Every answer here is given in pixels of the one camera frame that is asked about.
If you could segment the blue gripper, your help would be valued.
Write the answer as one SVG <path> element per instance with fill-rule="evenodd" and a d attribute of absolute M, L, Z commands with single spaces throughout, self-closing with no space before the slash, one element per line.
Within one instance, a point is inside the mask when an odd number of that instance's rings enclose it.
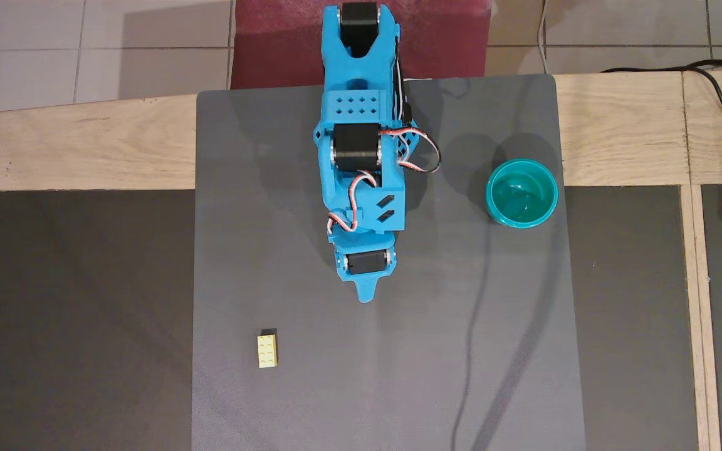
<path fill-rule="evenodd" d="M 360 303 L 369 303 L 375 297 L 378 275 L 389 270 L 394 258 L 390 256 L 395 245 L 392 232 L 333 232 L 330 243 L 335 251 L 336 269 L 341 279 L 350 279 Z"/>

